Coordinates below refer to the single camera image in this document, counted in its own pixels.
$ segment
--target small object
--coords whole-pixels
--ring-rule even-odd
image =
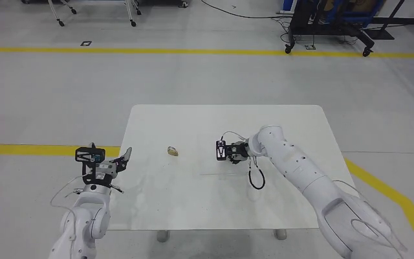
[[[278,240],[285,240],[287,238],[286,229],[274,229],[273,235]]]
[[[315,45],[305,45],[305,48],[308,50],[308,51],[315,51],[316,50],[316,47],[315,47]]]
[[[167,152],[169,155],[173,155],[175,157],[179,156],[179,152],[173,146],[169,146]]]
[[[226,160],[226,141],[215,142],[215,156],[218,161]]]
[[[91,44],[92,44],[92,41],[83,41],[80,45],[82,47],[89,47],[91,46]]]
[[[169,231],[157,231],[157,241],[165,243],[169,239]]]
[[[188,7],[188,3],[187,2],[182,2],[180,5],[179,5],[179,8],[187,8]]]

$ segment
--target white table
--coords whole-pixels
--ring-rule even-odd
[[[225,131],[249,137],[269,124],[282,126],[287,140],[331,179],[354,185],[320,106],[136,105],[120,150],[132,146],[131,159],[114,180],[125,194],[112,194],[109,229],[318,228],[313,208],[267,158],[258,159],[262,190],[248,183],[247,162],[215,159],[215,142]],[[224,139],[238,141],[232,134]],[[168,146],[179,156],[168,155]],[[252,174],[261,185],[258,172]]]

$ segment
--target black cable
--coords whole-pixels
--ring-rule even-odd
[[[406,26],[406,25],[409,25],[409,24],[403,24],[403,25],[390,25],[390,26],[387,26],[387,28],[391,28],[391,27],[401,27],[401,26]],[[374,30],[374,29],[378,29],[378,28],[382,28],[382,27],[365,28],[365,29],[362,29],[362,30]]]
[[[251,176],[251,173],[252,173],[252,160],[250,160],[250,162],[248,164],[248,181],[250,182],[250,185],[252,185],[253,188],[255,188],[256,190],[261,190],[261,189],[263,189],[263,187],[265,187],[265,184],[266,184],[265,175],[263,174],[261,169],[257,166],[257,161],[254,164],[256,165],[256,168],[259,170],[259,172],[261,174],[261,177],[263,178],[263,184],[261,185],[261,187],[256,187],[256,185],[254,185],[253,182],[252,182],[252,176]]]
[[[353,40],[346,40],[345,35],[343,35],[343,40],[339,40],[338,43],[339,44],[348,44],[348,45],[354,45],[356,42],[358,41],[358,38],[355,37],[355,39]]]
[[[260,16],[259,17],[254,17],[254,16],[241,16],[239,14],[234,14],[232,12],[227,12],[226,10],[220,9],[218,7],[215,7],[215,6],[213,6],[213,5],[209,4],[209,3],[206,3],[204,0],[201,0],[201,1],[204,4],[210,6],[210,7],[214,8],[214,9],[220,10],[221,12],[225,12],[226,14],[231,14],[233,16],[242,17],[242,18],[249,18],[249,19],[270,19],[270,18],[291,17],[291,16],[263,16],[263,17],[260,17]]]

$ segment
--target floor marking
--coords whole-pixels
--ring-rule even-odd
[[[0,155],[60,155],[74,157],[76,148],[79,148],[79,146],[0,144]],[[108,157],[119,156],[119,146],[99,146],[99,148],[104,148]],[[412,201],[350,160],[344,159],[351,174],[401,206],[411,228],[414,230],[414,204]]]
[[[316,56],[337,58],[363,58],[361,52],[285,51],[254,49],[117,49],[117,48],[46,48],[0,47],[0,52],[31,53],[89,53],[89,54],[195,54],[195,55],[250,55],[250,56]],[[414,53],[372,53],[370,58],[414,58]]]
[[[0,155],[65,155],[75,157],[75,150],[80,146],[53,145],[7,145],[0,144]],[[97,146],[105,149],[108,157],[119,156],[119,146]]]
[[[369,186],[377,190],[378,192],[382,193],[390,200],[394,201],[396,204],[400,205],[402,211],[407,217],[411,228],[414,230],[414,204],[413,202],[407,198],[405,195],[399,193],[397,190],[394,190],[392,187],[384,183],[383,181],[379,180],[369,172],[365,171],[364,169],[360,168],[350,160],[345,159],[345,163],[348,166],[349,172],[363,182],[367,183]]]

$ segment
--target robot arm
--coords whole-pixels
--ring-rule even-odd
[[[244,150],[240,152],[234,146]],[[217,160],[227,157],[238,163],[247,159],[246,153],[249,157],[268,157],[313,206],[323,236],[340,256],[402,259],[407,249],[380,214],[359,197],[338,188],[308,155],[285,139],[281,127],[265,126],[229,147],[224,141],[217,142]]]
[[[49,259],[94,259],[95,240],[105,236],[109,225],[109,200],[111,188],[123,191],[111,184],[118,172],[126,169],[132,148],[125,155],[105,161],[105,150],[89,147],[76,150],[76,160],[82,162],[82,178],[85,187],[73,207],[63,215],[60,223],[61,236],[50,250]]]

